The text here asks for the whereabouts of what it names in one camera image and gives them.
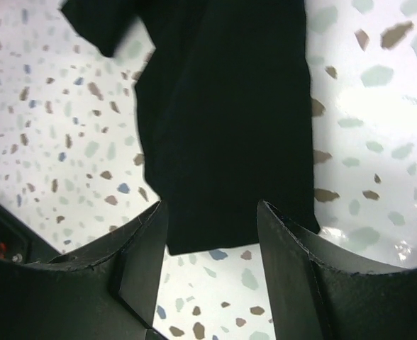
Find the terrazzo surface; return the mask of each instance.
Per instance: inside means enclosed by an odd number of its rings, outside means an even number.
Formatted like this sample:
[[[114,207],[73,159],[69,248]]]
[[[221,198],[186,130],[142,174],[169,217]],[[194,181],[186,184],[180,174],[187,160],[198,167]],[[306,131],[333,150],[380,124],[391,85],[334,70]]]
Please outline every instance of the terrazzo surface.
[[[322,235],[417,266],[417,0],[306,3]],[[0,0],[0,203],[64,252],[157,196],[131,87],[144,27],[106,59],[59,5]],[[165,256],[155,327],[170,339],[274,339],[271,318],[258,246]]]

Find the screw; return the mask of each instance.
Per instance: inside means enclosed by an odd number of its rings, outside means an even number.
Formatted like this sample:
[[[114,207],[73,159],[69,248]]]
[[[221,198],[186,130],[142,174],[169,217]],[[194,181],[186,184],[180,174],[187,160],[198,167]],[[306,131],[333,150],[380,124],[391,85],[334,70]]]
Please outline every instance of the screw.
[[[14,256],[11,258],[11,260],[12,260],[13,262],[22,262],[22,260],[23,260],[23,256],[22,256],[21,254],[17,254],[17,255],[14,255]]]

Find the black garment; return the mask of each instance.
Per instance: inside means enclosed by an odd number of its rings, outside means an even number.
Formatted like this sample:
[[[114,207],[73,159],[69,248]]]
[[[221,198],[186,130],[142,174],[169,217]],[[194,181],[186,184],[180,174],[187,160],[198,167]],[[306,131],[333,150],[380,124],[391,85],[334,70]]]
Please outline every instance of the black garment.
[[[304,0],[68,0],[62,12],[111,56],[126,8],[156,47],[135,90],[170,254],[257,243],[259,199],[318,232]]]

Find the white speckled table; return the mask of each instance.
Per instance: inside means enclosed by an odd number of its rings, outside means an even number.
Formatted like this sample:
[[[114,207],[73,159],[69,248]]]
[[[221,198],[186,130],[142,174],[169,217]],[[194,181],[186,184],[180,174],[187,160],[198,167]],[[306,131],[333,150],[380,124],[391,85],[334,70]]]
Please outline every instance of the white speckled table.
[[[417,0],[306,3],[323,236],[417,266]],[[58,6],[0,0],[0,203],[71,251],[157,200],[131,90],[153,46],[139,24],[105,59]],[[259,247],[166,256],[155,327],[274,339]]]

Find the folded black fabric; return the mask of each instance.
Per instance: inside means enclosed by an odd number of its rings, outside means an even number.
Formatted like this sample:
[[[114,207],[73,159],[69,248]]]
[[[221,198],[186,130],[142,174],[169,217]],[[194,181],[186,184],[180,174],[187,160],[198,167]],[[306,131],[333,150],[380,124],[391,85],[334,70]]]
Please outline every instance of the folded black fabric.
[[[166,13],[165,2],[132,11],[157,47],[135,90],[145,180],[168,203],[170,254],[257,243],[260,199],[318,232],[304,0],[174,0]],[[76,31],[121,26],[63,13]]]

